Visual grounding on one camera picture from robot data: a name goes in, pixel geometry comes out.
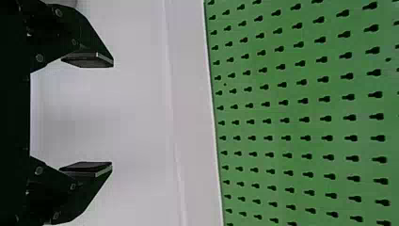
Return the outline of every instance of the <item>screw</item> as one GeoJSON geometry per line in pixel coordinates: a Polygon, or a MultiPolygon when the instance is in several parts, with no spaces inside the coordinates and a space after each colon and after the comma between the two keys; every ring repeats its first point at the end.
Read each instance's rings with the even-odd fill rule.
{"type": "Polygon", "coordinates": [[[56,16],[62,17],[63,15],[64,15],[64,13],[62,13],[61,9],[57,8],[56,9],[56,16]]]}
{"type": "Polygon", "coordinates": [[[53,215],[53,219],[58,219],[60,214],[61,214],[60,212],[56,212],[56,213],[53,215]]]}
{"type": "Polygon", "coordinates": [[[37,55],[36,55],[36,60],[37,60],[39,63],[42,63],[42,62],[44,61],[44,56],[41,55],[41,54],[37,54],[37,55]]]}
{"type": "Polygon", "coordinates": [[[35,170],[35,174],[40,176],[43,173],[43,167],[37,167],[35,170]]]}

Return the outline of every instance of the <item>white wall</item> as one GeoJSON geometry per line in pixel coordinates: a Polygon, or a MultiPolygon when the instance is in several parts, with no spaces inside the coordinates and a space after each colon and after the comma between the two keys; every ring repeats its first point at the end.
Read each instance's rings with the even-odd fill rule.
{"type": "Polygon", "coordinates": [[[114,173],[68,225],[222,225],[201,1],[78,9],[116,67],[32,74],[31,153],[55,168],[112,161],[114,173]]]}

